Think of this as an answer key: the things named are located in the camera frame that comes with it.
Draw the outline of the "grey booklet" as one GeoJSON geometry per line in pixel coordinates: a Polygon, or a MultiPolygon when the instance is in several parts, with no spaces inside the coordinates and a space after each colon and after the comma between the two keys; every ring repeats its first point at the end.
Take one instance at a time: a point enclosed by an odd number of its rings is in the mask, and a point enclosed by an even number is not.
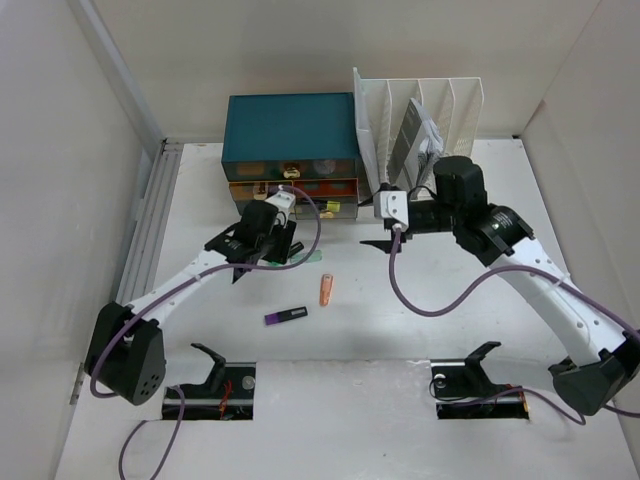
{"type": "Polygon", "coordinates": [[[425,186],[443,153],[444,140],[436,123],[426,108],[411,98],[387,164],[390,183],[407,192],[425,186]]]}

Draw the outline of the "clear paper clip jar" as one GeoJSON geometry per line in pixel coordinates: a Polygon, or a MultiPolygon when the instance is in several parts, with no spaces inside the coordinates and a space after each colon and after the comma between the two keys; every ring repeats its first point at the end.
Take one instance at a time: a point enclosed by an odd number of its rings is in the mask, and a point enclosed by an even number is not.
{"type": "Polygon", "coordinates": [[[334,174],[337,163],[334,159],[320,159],[313,161],[313,170],[321,178],[328,178],[334,174]]]}

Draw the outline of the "green cap black highlighter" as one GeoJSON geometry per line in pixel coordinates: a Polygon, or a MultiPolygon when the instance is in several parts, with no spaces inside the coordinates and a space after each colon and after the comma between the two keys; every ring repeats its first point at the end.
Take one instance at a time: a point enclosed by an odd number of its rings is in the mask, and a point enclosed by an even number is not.
{"type": "Polygon", "coordinates": [[[287,260],[292,260],[293,257],[304,250],[304,245],[302,242],[295,242],[289,249],[287,260]]]}

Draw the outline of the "yellow cap black highlighter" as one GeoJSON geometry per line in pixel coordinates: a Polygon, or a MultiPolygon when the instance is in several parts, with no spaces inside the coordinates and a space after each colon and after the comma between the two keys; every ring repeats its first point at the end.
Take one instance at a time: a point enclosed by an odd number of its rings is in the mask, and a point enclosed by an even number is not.
{"type": "Polygon", "coordinates": [[[329,216],[333,216],[339,213],[341,210],[341,203],[338,201],[327,201],[323,207],[323,213],[329,216]]]}

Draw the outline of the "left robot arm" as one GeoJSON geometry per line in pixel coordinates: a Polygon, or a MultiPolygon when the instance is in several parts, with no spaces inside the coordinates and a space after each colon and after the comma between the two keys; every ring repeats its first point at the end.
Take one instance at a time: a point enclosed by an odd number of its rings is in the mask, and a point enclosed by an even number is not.
{"type": "Polygon", "coordinates": [[[84,362],[91,393],[120,397],[134,406],[146,403],[167,371],[163,328],[177,310],[204,287],[220,280],[233,285],[260,261],[285,262],[296,230],[289,218],[296,203],[280,192],[252,200],[238,222],[209,240],[186,267],[127,304],[112,301],[98,314],[84,362]]]}

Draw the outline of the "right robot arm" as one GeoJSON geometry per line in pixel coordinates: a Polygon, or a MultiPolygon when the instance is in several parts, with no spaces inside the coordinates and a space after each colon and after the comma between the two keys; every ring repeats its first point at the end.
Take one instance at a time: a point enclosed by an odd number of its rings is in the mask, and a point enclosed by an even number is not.
{"type": "Polygon", "coordinates": [[[433,174],[435,187],[428,200],[414,200],[388,183],[372,196],[374,215],[391,238],[371,245],[389,256],[389,281],[396,297],[413,313],[437,318],[454,311],[489,278],[502,278],[567,352],[563,361],[549,368],[556,394],[581,418],[607,409],[609,401],[639,373],[638,330],[579,290],[519,214],[489,201],[483,171],[470,158],[444,157],[436,162],[433,174]],[[402,243],[414,235],[441,232],[451,233],[487,270],[451,304],[424,310],[401,291],[396,257],[402,243]]]}

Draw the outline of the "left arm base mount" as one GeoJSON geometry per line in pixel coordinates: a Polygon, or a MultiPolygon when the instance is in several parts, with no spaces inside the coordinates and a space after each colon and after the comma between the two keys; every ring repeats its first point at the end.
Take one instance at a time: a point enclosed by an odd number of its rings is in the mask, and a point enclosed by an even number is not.
{"type": "Polygon", "coordinates": [[[161,418],[251,420],[256,380],[256,364],[229,362],[213,349],[193,343],[168,356],[161,418]]]}

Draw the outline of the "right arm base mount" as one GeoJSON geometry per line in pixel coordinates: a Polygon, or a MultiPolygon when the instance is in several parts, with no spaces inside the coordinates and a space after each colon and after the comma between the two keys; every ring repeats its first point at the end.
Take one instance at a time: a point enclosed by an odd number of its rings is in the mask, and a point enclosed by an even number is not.
{"type": "Polygon", "coordinates": [[[526,397],[522,392],[497,394],[514,388],[496,384],[485,372],[482,361],[500,342],[485,342],[465,358],[435,359],[430,362],[429,393],[436,401],[439,420],[528,420],[526,397]]]}

